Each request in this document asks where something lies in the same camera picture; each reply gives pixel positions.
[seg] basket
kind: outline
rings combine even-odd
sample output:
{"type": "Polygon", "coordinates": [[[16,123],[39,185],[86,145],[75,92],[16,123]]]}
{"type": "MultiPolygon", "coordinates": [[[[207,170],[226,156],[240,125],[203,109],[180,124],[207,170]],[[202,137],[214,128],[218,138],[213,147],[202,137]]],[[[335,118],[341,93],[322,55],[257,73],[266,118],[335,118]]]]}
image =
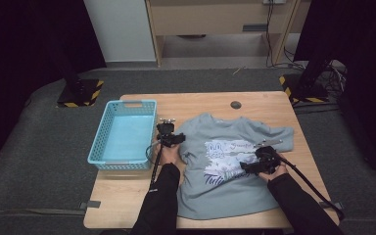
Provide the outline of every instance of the basket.
{"type": "Polygon", "coordinates": [[[102,170],[149,169],[156,115],[155,100],[108,102],[87,161],[102,170]]]}

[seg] black sleeve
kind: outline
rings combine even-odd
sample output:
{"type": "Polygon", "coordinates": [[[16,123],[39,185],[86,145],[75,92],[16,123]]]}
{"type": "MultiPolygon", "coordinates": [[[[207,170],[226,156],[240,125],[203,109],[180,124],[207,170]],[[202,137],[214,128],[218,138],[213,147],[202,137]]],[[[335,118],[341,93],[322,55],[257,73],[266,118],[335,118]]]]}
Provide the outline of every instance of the black sleeve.
{"type": "Polygon", "coordinates": [[[323,208],[288,173],[267,184],[280,208],[300,235],[344,234],[323,208]]]}
{"type": "Polygon", "coordinates": [[[143,201],[137,221],[130,235],[163,235],[176,233],[179,169],[174,164],[164,164],[154,187],[143,201]]]}

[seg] wall outlet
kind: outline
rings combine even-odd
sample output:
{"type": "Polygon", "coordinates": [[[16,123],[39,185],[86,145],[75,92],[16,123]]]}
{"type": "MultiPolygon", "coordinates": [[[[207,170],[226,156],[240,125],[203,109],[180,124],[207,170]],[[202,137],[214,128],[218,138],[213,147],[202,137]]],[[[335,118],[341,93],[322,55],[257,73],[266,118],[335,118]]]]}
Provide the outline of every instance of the wall outlet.
{"type": "Polygon", "coordinates": [[[286,3],[286,0],[263,0],[263,4],[269,5],[270,1],[273,2],[273,4],[277,4],[277,5],[286,3]]]}

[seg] table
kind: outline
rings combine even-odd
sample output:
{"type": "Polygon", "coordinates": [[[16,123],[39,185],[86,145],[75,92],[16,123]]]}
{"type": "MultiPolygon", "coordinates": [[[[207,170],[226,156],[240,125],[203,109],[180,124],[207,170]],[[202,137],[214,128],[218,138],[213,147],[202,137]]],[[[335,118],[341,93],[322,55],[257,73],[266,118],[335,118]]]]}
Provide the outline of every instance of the table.
{"type": "Polygon", "coordinates": [[[311,0],[285,0],[275,4],[268,31],[268,4],[262,0],[146,0],[158,66],[167,35],[241,34],[270,35],[272,61],[277,64],[289,33],[304,27],[311,0]]]}
{"type": "MultiPolygon", "coordinates": [[[[222,93],[179,93],[124,95],[121,100],[157,100],[158,118],[175,118],[175,129],[188,118],[203,112],[216,118],[234,119],[239,116],[260,120],[269,126],[291,126],[294,128],[294,149],[284,156],[310,180],[314,187],[329,200],[329,196],[318,168],[311,155],[302,129],[298,123],[287,95],[273,92],[222,92],[222,93]],[[241,103],[238,110],[231,108],[233,101],[241,103]]],[[[177,164],[182,170],[184,165],[177,164]]],[[[100,171],[97,174],[90,201],[100,201],[99,208],[88,208],[84,218],[87,228],[131,228],[136,221],[151,180],[151,170],[146,171],[100,171]]],[[[291,175],[315,200],[320,199],[290,169],[291,175]]],[[[327,213],[338,224],[336,213],[327,213]]],[[[291,225],[280,209],[254,214],[193,220],[179,217],[177,228],[290,228],[291,225]]]]}

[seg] graphic print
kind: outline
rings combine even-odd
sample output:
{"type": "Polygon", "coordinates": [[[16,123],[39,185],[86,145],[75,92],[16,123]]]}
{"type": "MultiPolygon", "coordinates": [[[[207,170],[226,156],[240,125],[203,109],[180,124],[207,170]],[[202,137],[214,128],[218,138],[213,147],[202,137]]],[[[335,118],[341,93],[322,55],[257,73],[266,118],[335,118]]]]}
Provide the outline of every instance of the graphic print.
{"type": "Polygon", "coordinates": [[[245,140],[212,140],[205,143],[206,157],[211,161],[206,166],[204,178],[206,184],[221,184],[229,179],[248,176],[240,168],[240,162],[256,161],[254,145],[245,140]]]}

